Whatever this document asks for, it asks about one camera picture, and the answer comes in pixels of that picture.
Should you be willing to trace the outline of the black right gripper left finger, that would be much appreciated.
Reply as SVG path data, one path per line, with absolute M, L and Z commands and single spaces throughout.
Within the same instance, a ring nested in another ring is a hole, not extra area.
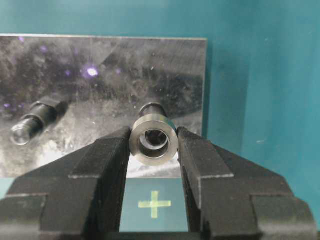
M 101 240 L 120 230 L 131 130 L 17 177 L 0 201 L 3 240 Z

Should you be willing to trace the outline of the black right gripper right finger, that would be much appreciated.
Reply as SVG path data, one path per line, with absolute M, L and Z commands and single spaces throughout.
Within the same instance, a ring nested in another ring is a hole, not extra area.
M 180 127 L 188 229 L 204 240 L 314 240 L 316 221 L 286 179 Z

